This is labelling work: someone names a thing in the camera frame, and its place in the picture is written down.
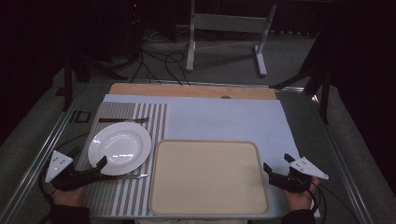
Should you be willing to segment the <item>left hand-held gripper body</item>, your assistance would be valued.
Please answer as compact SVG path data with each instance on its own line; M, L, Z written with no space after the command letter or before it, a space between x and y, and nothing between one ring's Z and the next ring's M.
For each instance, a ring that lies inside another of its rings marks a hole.
M45 182L61 191L71 191L99 180L99 168L85 171L75 169L74 158L81 149L74 147L67 153L54 150L49 159Z

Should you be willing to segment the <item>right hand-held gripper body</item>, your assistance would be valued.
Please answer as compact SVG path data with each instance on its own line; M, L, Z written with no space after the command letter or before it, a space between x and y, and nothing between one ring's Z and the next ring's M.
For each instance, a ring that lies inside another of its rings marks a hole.
M269 177L269 184L289 192L302 193L309 190L313 176L325 180L329 179L329 176L309 159L301 157L289 163L289 173L287 175L277 174L273 171L273 176Z

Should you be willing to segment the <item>white round plate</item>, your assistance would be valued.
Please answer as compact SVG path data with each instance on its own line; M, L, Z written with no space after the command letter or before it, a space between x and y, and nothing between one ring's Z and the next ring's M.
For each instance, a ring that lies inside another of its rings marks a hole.
M92 167L103 157L103 175L125 175L137 169L151 151L149 132L139 124L119 122L100 131L90 142L88 160Z

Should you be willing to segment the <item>person's left hand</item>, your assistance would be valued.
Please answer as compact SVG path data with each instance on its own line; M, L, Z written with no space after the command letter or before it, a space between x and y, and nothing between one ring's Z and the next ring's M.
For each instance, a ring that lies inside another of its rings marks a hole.
M55 204L81 207L84 202L85 188L80 187L78 189L70 191L61 191L56 189L51 197Z

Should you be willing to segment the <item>person's right hand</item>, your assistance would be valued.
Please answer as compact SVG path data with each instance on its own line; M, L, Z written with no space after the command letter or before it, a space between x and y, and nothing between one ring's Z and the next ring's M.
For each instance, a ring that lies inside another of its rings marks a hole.
M286 190L282 190L286 202L288 204L288 208L290 211L296 210L310 210L311 204L313 202L313 195L316 190L316 186L319 184L319 179L317 177L311 178L311 184L309 190L302 193L294 193Z

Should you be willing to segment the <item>striped placemat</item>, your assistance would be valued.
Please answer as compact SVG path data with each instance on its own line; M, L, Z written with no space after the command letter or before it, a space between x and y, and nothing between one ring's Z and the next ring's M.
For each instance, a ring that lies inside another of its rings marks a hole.
M92 217L102 218L144 218L150 217L149 192L153 161L157 144L164 139L167 115L166 104L150 103L115 103L100 104L93 120L84 149L78 159L76 168L87 170L94 168L88 160L88 148L91 140L105 127L118 122L98 122L99 119L139 119L149 117L145 123L136 123L144 127L151 137L151 151L145 162L126 175L148 174L141 179L103 180L90 184L86 188L84 205L91 210Z

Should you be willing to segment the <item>beige tray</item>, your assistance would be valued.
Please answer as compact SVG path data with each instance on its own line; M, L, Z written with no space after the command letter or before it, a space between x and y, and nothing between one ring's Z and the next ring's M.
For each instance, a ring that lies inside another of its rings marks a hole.
M260 216L269 210L257 147L246 141L162 140L151 175L157 216Z

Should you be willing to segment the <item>black tripod stand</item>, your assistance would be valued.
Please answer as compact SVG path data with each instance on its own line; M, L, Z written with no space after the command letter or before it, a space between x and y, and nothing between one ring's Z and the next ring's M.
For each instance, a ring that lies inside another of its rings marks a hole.
M271 85L271 89L281 90L301 79L309 77L303 93L313 97L321 90L319 100L319 114L328 124L327 108L329 103L329 90L331 84L331 70L333 66L332 54L328 51L328 38L320 33L309 50L297 75L278 84Z
M86 63L87 65L98 69L100 72L104 73L109 77L118 80L125 80L125 77L116 74L115 72L106 68L104 65L101 65L96 60L91 59L90 57L79 51L76 52L75 55L73 55L72 52L66 52L66 54L64 55L64 86L60 88L60 92L58 92L58 95L64 98L63 111L66 111L73 103L72 73L77 69L77 66L74 62L75 58L79 58L82 63Z

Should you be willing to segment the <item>light blue table sheet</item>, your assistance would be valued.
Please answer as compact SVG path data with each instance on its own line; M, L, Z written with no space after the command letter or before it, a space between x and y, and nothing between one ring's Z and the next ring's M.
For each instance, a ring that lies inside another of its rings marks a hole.
M261 165L267 163L277 174L289 170L284 154L299 156L285 112L278 100L216 99L109 94L104 102L158 103L167 105L163 140L246 141L253 143ZM281 190L268 182L269 210L256 216L157 216L155 219L260 219L283 217L288 212Z

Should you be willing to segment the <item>wooden board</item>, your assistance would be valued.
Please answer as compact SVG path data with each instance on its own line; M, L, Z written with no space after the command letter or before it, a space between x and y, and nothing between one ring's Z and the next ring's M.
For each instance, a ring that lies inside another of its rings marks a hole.
M230 97L231 99L276 100L275 92L268 88L230 86L116 83L111 86L109 93L167 97Z

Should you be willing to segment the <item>grey metal stand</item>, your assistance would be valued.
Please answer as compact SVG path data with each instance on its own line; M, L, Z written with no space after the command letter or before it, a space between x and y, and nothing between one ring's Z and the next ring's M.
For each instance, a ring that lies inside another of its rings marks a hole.
M215 15L207 13L197 13L195 11L195 1L191 0L190 15L190 37L186 61L186 70L191 72L194 69L195 56L195 30L228 31L261 34L260 43L254 47L254 55L258 65L259 74L267 76L267 69L264 61L263 48L269 35L273 18L276 13L276 5L272 4L266 18L244 17L231 15Z

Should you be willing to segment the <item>aluminium frame rail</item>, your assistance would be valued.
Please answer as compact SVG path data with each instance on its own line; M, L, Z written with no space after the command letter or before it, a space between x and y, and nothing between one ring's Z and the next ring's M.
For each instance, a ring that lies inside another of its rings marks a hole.
M342 156L340 147L335 141L330 126L323 121L323 118L319 114L319 108L321 107L321 104L319 103L318 97L316 95L310 96L309 100L315 110L316 118L320 123L320 127L324 132L326 143L329 145L329 152L332 156L332 161L334 163L335 169L337 170L337 174L342 181L342 186L345 189L348 201L353 208L353 215L359 224L372 224L372 218L361 197L359 188L347 167L347 163Z
M71 118L72 112L75 109L79 98L87 89L87 86L87 83L78 84L76 90L72 94L73 99L69 107L61 113L45 143L22 176L20 184L15 188L15 191L8 200L5 208L0 212L0 224L11 224L19 213L24 201L30 193L30 190L38 179L41 169L50 157L52 150L68 123L68 120Z

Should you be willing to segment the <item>black square frame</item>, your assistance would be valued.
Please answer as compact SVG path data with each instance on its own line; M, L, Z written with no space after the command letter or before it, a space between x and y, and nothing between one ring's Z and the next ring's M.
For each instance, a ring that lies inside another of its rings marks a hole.
M91 112L90 111L77 111L75 110L72 113L72 116L69 120L70 123L87 123L90 121Z

